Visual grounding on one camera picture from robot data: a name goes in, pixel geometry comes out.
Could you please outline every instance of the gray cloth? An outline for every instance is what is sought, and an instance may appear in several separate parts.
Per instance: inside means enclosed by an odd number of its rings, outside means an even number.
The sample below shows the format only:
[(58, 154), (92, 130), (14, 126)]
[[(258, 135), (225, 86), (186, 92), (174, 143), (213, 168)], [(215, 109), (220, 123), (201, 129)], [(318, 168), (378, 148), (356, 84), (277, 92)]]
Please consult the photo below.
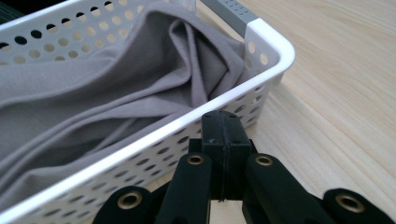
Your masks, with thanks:
[(242, 44), (156, 3), (89, 59), (0, 70), (0, 211), (248, 78)]

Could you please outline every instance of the perforated basket wall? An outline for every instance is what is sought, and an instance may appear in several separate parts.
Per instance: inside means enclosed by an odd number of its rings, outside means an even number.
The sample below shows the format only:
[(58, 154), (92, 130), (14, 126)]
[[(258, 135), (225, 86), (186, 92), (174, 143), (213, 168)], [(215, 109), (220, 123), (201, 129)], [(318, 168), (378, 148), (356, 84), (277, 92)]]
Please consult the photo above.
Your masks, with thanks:
[[(4, 24), (0, 26), (0, 65), (75, 60), (106, 45), (119, 44), (150, 2), (153, 0), (69, 0)], [(193, 0), (165, 2), (196, 11)], [(254, 21), (247, 28), (244, 57), (247, 70), (257, 76), (175, 120), (165, 129), (169, 131), (145, 139), (142, 147), (134, 145), (130, 152), (122, 148), (127, 156), (111, 159), (111, 167), (105, 171), (94, 170), (100, 166), (88, 167), (84, 175), (66, 179), (77, 184), (63, 186), (66, 182), (62, 182), (8, 209), (0, 214), (0, 223), (80, 223), (94, 216), (115, 190), (145, 186), (175, 169), (188, 149), (189, 138), (200, 137), (200, 117), (205, 112), (227, 110), (245, 127), (254, 123), (269, 90), (294, 59), (292, 47), (287, 46), (289, 52), (282, 49), (289, 44), (261, 19)], [(288, 60), (281, 63), (286, 56)]]

